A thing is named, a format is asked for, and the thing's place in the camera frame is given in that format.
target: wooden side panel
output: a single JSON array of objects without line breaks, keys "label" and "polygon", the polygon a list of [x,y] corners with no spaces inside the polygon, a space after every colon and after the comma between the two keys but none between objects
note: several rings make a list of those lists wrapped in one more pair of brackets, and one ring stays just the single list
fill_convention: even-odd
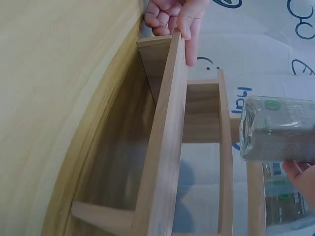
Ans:
[{"label": "wooden side panel", "polygon": [[248,235],[265,236],[266,202],[261,163],[247,162]]},{"label": "wooden side panel", "polygon": [[110,235],[69,215],[73,200],[135,209],[141,176],[130,166],[136,163],[141,174],[155,112],[136,47],[139,25],[140,20],[108,66],[82,117],[49,203],[43,236]]},{"label": "wooden side panel", "polygon": [[137,42],[155,104],[158,103],[171,39],[171,35],[166,35],[140,38]]},{"label": "wooden side panel", "polygon": [[233,232],[233,155],[230,116],[224,74],[218,69],[220,93],[220,202],[218,232],[232,236]]},{"label": "wooden side panel", "polygon": [[74,133],[142,9],[141,0],[1,1],[1,236],[41,234]]},{"label": "wooden side panel", "polygon": [[171,236],[182,145],[187,75],[184,40],[173,34],[135,210],[138,236]]},{"label": "wooden side panel", "polygon": [[218,143],[218,111],[218,81],[188,81],[183,143]]}]

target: wooden board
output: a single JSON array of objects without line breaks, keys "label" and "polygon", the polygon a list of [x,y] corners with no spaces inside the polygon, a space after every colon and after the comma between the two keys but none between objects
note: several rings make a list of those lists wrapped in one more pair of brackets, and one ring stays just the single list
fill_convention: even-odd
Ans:
[{"label": "wooden board", "polygon": [[140,20],[108,66],[78,126],[42,235],[110,235],[69,215],[72,200],[135,209],[140,177],[127,168],[132,163],[143,167],[155,111],[136,48],[139,24]]},{"label": "wooden board", "polygon": [[172,37],[144,163],[133,227],[137,236],[170,236],[184,125],[185,41]]},{"label": "wooden board", "polygon": [[220,202],[218,232],[221,236],[232,236],[233,232],[233,154],[230,116],[224,74],[218,69],[219,123],[220,123]]},{"label": "wooden board", "polygon": [[[70,143],[72,153],[84,148],[82,127],[89,129],[94,117],[80,123],[83,113],[142,9],[138,0],[1,1],[1,236],[41,234]],[[118,63],[114,71],[121,68]],[[106,103],[122,78],[112,73],[104,79],[95,96]],[[76,187],[69,176],[79,175],[82,162],[69,158],[59,188]],[[67,216],[66,208],[55,207],[55,218]]]},{"label": "wooden board", "polygon": [[[230,117],[232,141],[239,141],[240,116]],[[183,143],[219,143],[219,83],[188,80]]]},{"label": "wooden board", "polygon": [[140,38],[137,42],[155,104],[158,103],[171,39],[171,35],[166,35]]},{"label": "wooden board", "polygon": [[265,185],[261,163],[247,162],[248,186],[248,235],[265,236],[266,202]]}]

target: wooden plank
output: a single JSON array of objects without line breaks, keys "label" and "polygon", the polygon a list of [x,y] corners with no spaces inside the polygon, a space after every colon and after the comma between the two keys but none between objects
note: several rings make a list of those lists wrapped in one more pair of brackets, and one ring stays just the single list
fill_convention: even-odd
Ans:
[{"label": "wooden plank", "polygon": [[172,37],[148,144],[133,227],[138,236],[172,234],[184,124],[185,41]]},{"label": "wooden plank", "polygon": [[[0,4],[0,235],[37,236],[74,133],[143,3]],[[107,79],[101,96],[120,81]]]},{"label": "wooden plank", "polygon": [[220,122],[220,200],[218,232],[232,236],[233,232],[233,156],[230,117],[224,74],[218,69]]},{"label": "wooden plank", "polygon": [[131,235],[133,211],[76,201],[72,203],[71,212],[78,219],[84,220],[112,234],[118,236]]},{"label": "wooden plank", "polygon": [[261,163],[247,162],[248,187],[248,235],[265,236],[266,202],[265,185]]},{"label": "wooden plank", "polygon": [[137,42],[155,104],[158,103],[171,39],[171,35],[166,35],[140,38]]},{"label": "wooden plank", "polygon": [[[231,116],[232,141],[239,142],[240,116]],[[189,81],[183,143],[219,143],[219,84],[217,80]]]},{"label": "wooden plank", "polygon": [[71,216],[72,200],[135,209],[140,180],[130,166],[143,165],[155,112],[136,47],[140,22],[119,47],[80,121],[54,187],[43,236],[111,235]]}]

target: wooden frame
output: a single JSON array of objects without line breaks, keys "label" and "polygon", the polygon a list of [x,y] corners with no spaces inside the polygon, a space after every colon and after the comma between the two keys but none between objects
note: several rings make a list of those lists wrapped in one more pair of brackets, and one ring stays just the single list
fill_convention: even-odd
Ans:
[{"label": "wooden frame", "polygon": [[221,69],[217,80],[187,81],[184,45],[178,31],[172,38],[138,40],[157,107],[135,211],[73,202],[75,217],[118,236],[170,236],[181,143],[220,143],[220,207],[215,235],[232,235],[232,140],[238,141],[239,117],[229,116]]}]

